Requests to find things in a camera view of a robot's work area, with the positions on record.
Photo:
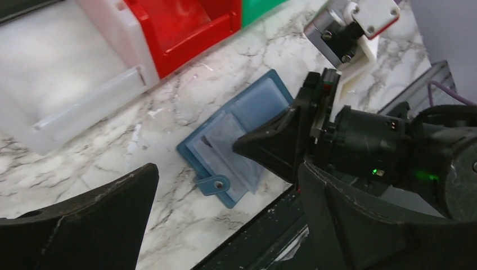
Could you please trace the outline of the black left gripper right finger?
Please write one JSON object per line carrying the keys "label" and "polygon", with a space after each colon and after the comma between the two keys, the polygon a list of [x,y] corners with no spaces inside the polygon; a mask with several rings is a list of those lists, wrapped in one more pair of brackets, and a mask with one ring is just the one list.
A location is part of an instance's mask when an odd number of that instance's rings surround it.
{"label": "black left gripper right finger", "polygon": [[309,163],[298,170],[318,269],[475,269],[476,222],[383,201]]}

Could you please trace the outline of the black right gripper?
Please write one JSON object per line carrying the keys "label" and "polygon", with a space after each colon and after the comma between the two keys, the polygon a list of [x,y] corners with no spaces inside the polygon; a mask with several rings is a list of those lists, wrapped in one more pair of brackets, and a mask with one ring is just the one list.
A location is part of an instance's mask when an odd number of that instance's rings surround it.
{"label": "black right gripper", "polygon": [[396,116],[347,105],[332,117],[339,82],[334,69],[308,73],[297,96],[306,106],[287,107],[233,152],[287,183],[309,162],[418,194],[447,218],[476,219],[476,107],[432,106],[409,119],[408,103]]}

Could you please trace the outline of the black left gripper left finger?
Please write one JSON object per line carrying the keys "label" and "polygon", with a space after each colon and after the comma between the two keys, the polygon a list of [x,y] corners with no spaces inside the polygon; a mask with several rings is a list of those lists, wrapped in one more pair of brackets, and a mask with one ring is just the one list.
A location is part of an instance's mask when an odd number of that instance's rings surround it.
{"label": "black left gripper left finger", "polygon": [[155,164],[1,219],[2,269],[135,269],[159,182]]}

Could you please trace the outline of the blue leather card holder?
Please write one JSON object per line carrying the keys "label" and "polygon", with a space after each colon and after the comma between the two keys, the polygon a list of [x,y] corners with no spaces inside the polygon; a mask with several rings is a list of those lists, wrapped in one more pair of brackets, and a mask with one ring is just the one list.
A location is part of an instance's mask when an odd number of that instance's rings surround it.
{"label": "blue leather card holder", "polygon": [[271,69],[178,144],[177,152],[195,171],[194,183],[203,195],[216,196],[232,209],[247,192],[256,193],[264,168],[234,153],[232,146],[292,101],[278,73]]}

